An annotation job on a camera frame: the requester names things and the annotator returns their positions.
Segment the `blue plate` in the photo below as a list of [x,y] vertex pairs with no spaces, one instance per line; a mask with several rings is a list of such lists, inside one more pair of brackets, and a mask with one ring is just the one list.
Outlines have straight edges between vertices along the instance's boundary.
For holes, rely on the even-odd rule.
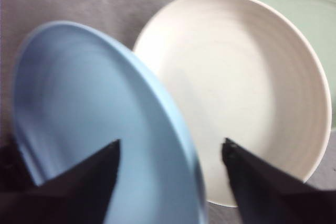
[[17,144],[38,185],[120,138],[105,223],[206,222],[198,159],[177,107],[109,36],[72,22],[38,27],[20,51],[13,111]]

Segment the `table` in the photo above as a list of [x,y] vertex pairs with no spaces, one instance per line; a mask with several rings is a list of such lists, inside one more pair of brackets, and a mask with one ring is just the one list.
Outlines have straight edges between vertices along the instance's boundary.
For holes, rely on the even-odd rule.
[[[11,133],[11,85],[16,51],[36,26],[72,20],[92,26],[129,48],[146,22],[172,0],[1,0],[1,142]],[[325,156],[308,183],[336,189],[336,131]],[[241,223],[237,208],[209,204],[209,223]]]

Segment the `ceramic plate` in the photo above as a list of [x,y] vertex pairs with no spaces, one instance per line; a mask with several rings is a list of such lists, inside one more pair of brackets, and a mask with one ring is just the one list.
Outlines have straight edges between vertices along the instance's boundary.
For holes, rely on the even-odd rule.
[[329,82],[336,127],[336,0],[261,0],[292,21],[317,53]]
[[121,139],[105,223],[206,223],[202,177],[180,113],[126,47],[70,22],[39,27],[14,86],[17,143],[37,184]]
[[256,0],[176,0],[140,34],[134,52],[184,115],[207,199],[234,206],[219,156],[224,137],[306,180],[331,125],[323,69],[303,35]]

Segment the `green plate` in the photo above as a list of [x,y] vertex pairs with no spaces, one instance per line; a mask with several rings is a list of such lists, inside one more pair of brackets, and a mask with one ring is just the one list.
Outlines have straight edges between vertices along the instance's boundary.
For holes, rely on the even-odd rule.
[[260,0],[287,17],[309,40],[327,75],[336,129],[336,0]]

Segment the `black object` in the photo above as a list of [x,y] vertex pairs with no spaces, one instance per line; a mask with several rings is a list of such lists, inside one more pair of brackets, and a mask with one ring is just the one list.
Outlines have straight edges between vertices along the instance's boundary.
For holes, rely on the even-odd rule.
[[336,223],[336,191],[303,184],[228,138],[222,158],[245,224]]
[[[117,180],[119,159],[117,140],[40,187],[18,183],[14,189],[29,189],[10,191],[10,179],[0,179],[7,185],[7,191],[0,193],[0,223],[102,223]],[[14,174],[26,176],[22,172]]]
[[0,192],[24,191],[35,184],[13,139],[0,148]]

